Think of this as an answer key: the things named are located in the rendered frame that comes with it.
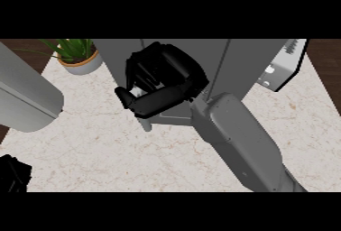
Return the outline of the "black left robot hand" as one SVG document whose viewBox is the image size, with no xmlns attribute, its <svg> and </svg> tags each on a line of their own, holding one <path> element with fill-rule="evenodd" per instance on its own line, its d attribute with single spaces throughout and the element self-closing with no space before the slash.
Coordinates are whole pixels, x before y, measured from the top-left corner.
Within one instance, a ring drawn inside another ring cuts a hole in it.
<svg viewBox="0 0 341 231">
<path fill-rule="evenodd" d="M 32 166 L 8 154 L 0 157 L 0 192 L 24 192 Z"/>
</svg>

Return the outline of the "green potted plant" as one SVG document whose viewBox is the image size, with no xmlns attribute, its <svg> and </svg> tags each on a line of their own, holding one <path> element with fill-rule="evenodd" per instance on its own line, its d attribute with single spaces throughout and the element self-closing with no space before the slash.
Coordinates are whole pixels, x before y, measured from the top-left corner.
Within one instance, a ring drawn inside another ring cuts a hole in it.
<svg viewBox="0 0 341 231">
<path fill-rule="evenodd" d="M 66 71 L 76 76 L 89 74 L 101 66 L 101 56 L 91 39 L 57 39 L 53 44 L 47 39 L 39 39 L 53 53 L 20 49 L 54 58 Z"/>
</svg>

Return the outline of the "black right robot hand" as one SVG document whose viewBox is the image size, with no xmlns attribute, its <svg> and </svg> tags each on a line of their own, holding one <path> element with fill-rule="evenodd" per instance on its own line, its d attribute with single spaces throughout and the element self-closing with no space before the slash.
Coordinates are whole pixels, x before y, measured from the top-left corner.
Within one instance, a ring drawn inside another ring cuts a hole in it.
<svg viewBox="0 0 341 231">
<path fill-rule="evenodd" d="M 209 84 L 194 59 L 174 45 L 159 42 L 131 53 L 125 77 L 126 86 L 115 88 L 116 97 L 141 119 L 191 102 Z"/>
</svg>

